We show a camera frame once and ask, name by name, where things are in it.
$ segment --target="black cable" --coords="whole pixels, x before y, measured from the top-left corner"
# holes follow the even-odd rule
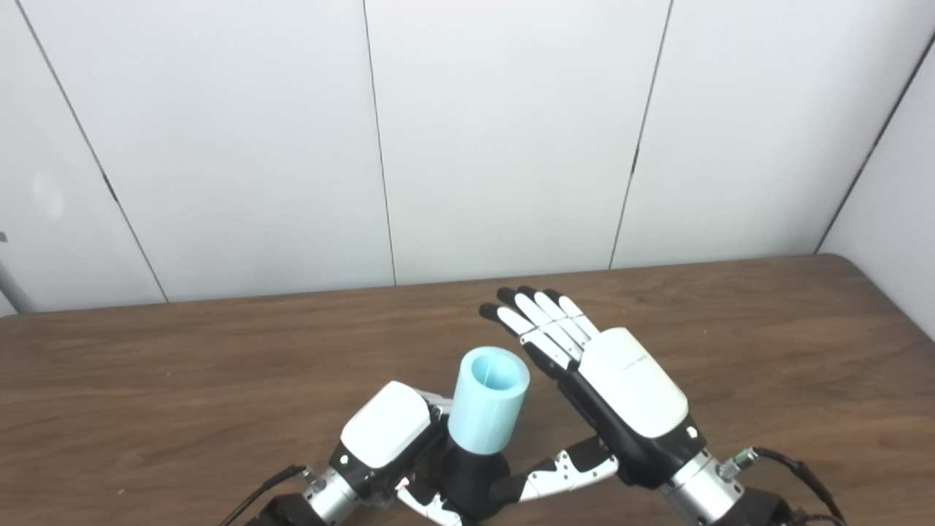
[[[805,485],[808,486],[809,489],[811,489],[812,492],[819,499],[821,499],[821,502],[825,503],[825,505],[827,506],[827,510],[831,512],[831,515],[834,516],[834,519],[838,519],[840,521],[840,523],[836,523],[836,524],[843,524],[844,526],[847,526],[844,523],[844,515],[841,513],[841,509],[838,508],[838,505],[835,504],[834,497],[831,495],[831,492],[828,491],[825,485],[822,484],[822,481],[819,480],[818,477],[815,476],[814,473],[812,473],[812,470],[809,469],[809,466],[807,466],[805,462],[802,462],[800,460],[790,459],[789,457],[787,457],[786,455],[778,451],[773,451],[772,449],[766,449],[765,447],[754,447],[753,450],[754,450],[754,453],[756,453],[758,456],[764,457],[770,460],[775,460],[781,463],[782,465],[784,465],[785,467],[789,468],[789,471],[792,472],[792,475],[795,475],[796,477],[798,477],[799,480],[805,483]],[[815,516],[810,516],[810,517],[827,517],[827,516],[815,515]]]
[[[230,526],[230,523],[234,522],[234,520],[237,517],[240,517],[240,514],[243,513],[243,510],[250,507],[250,504],[253,504],[253,501],[260,498],[260,495],[266,493],[267,491],[269,491],[271,488],[273,488],[280,482],[288,480],[302,473],[306,469],[308,469],[307,466],[291,465],[287,467],[286,469],[280,471],[279,473],[271,476],[269,480],[261,484],[260,487],[256,489],[256,491],[251,493],[249,497],[247,497],[246,499],[244,499],[242,503],[240,503],[240,505],[234,508],[234,511],[232,511],[231,514],[228,515],[226,519],[222,520],[221,523],[218,524],[218,526]]]
[[[809,522],[818,522],[818,521],[831,522],[835,526],[847,526],[847,523],[844,522],[844,519],[840,517],[831,517],[830,515],[823,515],[820,513],[812,513],[810,515],[804,515],[801,519],[796,522],[796,525],[808,524]]]

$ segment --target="light blue cup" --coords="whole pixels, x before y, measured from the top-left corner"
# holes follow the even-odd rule
[[[510,441],[528,388],[529,370],[510,351],[470,351],[461,359],[448,433],[466,451],[498,453]]]

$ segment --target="white wall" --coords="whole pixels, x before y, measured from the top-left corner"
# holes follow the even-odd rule
[[[361,2],[23,3],[169,300],[393,284]]]
[[[928,0],[677,0],[613,266],[813,252],[933,31]]]
[[[935,338],[935,53],[921,65],[821,252],[848,257]]]
[[[810,253],[935,31],[924,0],[23,3],[169,300]],[[162,300],[0,9],[0,286]]]
[[[367,0],[401,284],[606,269],[667,0]]]
[[[23,312],[164,301],[13,0],[0,0],[0,286]]]
[[[2,292],[0,292],[0,318],[4,316],[9,316],[15,313],[16,313],[16,309],[14,309],[13,305],[9,303],[9,300],[7,300],[7,297],[4,296]]]

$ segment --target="black cylindrical holder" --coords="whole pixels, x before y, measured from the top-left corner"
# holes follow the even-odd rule
[[[490,487],[510,476],[510,464],[503,453],[478,455],[453,445],[441,459],[442,493],[458,511],[474,520],[489,519],[503,504],[490,501]]]

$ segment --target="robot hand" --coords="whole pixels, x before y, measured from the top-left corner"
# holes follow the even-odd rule
[[[659,491],[692,526],[796,523],[782,498],[735,479],[751,462],[738,456],[722,464],[712,456],[685,395],[628,330],[597,330],[574,301],[551,289],[504,287],[497,298],[509,307],[485,303],[481,316],[519,338],[556,381],[618,460],[625,484]]]
[[[302,493],[273,498],[248,526],[338,526],[359,504],[386,506],[398,491],[410,500],[408,477],[446,437],[451,403],[390,382],[344,426],[327,469],[306,469]]]

